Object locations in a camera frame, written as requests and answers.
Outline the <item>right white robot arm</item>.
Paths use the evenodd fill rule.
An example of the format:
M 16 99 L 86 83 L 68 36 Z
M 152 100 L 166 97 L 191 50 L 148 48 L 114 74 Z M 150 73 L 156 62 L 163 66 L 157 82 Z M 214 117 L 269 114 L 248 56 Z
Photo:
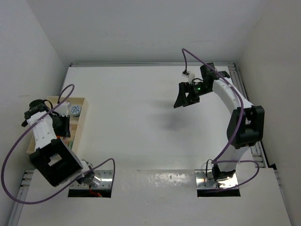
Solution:
M 187 107 L 200 102 L 200 97 L 215 93 L 229 110 L 231 117 L 226 130 L 228 142 L 212 160 L 212 177 L 221 181 L 233 177 L 236 166 L 245 152 L 263 138 L 265 111 L 248 101 L 233 85 L 226 71 L 216 71 L 213 63 L 200 67 L 201 78 L 188 70 L 188 80 L 179 83 L 174 108 Z

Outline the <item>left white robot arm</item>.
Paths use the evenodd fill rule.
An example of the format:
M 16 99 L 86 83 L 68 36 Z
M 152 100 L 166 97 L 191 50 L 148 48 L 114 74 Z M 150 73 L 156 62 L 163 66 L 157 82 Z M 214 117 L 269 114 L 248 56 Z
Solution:
M 52 186 L 72 178 L 79 184 L 91 185 L 94 178 L 88 162 L 80 160 L 67 144 L 71 137 L 70 107 L 69 102 L 53 106 L 37 99 L 24 113 L 22 126 L 32 127 L 35 144 L 30 162 Z

